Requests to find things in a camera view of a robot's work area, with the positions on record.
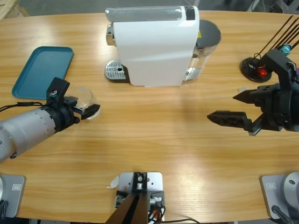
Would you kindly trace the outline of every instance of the label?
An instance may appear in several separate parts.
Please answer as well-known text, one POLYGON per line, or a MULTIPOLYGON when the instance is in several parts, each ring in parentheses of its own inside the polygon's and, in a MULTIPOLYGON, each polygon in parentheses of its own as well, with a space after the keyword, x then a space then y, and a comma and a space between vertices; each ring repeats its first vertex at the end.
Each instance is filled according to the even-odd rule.
POLYGON ((276 184, 275 183, 266 183, 267 189, 272 190, 276 189, 276 184))
POLYGON ((21 190, 21 188, 22 188, 22 185, 21 185, 21 184, 16 184, 16 183, 14 183, 14 184, 13 184, 13 188, 12 188, 12 190, 21 190))

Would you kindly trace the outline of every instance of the coffee machine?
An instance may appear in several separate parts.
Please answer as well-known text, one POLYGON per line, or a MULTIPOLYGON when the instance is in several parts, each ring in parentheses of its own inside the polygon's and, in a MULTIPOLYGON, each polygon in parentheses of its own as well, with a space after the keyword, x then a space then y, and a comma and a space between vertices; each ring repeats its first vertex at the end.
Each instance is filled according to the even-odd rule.
POLYGON ((206 46, 202 50, 195 6, 107 8, 106 16, 111 22, 107 44, 117 47, 120 58, 105 67, 106 78, 113 82, 179 86, 200 74, 199 59, 209 55, 221 38, 218 28, 209 22, 216 38, 209 41, 209 50, 206 46))

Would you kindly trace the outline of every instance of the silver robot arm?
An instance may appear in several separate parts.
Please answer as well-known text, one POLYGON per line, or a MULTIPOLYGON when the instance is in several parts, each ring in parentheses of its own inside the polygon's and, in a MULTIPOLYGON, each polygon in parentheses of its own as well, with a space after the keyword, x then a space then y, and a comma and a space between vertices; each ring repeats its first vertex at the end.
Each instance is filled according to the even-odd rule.
POLYGON ((76 107, 77 98, 65 97, 69 83, 54 78, 47 90, 47 103, 38 109, 0 121, 0 162, 26 152, 57 132, 93 116, 100 105, 84 111, 76 107))

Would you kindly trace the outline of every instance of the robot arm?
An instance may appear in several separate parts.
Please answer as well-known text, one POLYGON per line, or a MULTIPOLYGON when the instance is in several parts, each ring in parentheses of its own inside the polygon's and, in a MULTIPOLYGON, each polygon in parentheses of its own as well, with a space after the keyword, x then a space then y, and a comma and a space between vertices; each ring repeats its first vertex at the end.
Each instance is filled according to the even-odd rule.
POLYGON ((270 50, 260 60, 260 66, 267 72, 275 72, 279 84, 259 86, 234 96, 234 99, 254 104, 262 115, 252 122, 245 112, 215 111, 207 117, 221 126, 239 127, 256 135, 260 130, 299 131, 299 84, 296 65, 277 49, 270 50))
POLYGON ((86 109, 76 106, 76 97, 65 97, 70 83, 54 78, 47 90, 47 103, 37 109, 0 121, 0 162, 15 158, 50 136, 80 120, 87 119, 100 109, 93 104, 86 109))

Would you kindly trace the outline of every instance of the floor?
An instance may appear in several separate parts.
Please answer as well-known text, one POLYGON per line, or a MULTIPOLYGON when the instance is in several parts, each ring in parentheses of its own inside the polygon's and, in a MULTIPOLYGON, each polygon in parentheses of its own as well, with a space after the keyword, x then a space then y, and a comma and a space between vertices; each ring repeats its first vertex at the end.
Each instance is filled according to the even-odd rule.
MULTIPOLYGON (((170 6, 193 4, 194 0, 20 0, 31 15, 49 14, 74 14, 74 13, 103 13, 107 7, 140 7, 140 6, 170 6)), ((246 11, 252 0, 201 0, 200 10, 226 10, 246 11)), ((264 0, 264 5, 259 3, 254 11, 258 12, 280 12, 275 8, 275 0, 264 0)), ((273 224, 274 222, 263 219, 254 221, 231 222, 229 224, 273 224)), ((30 220, 28 224, 69 224, 58 221, 30 220)))

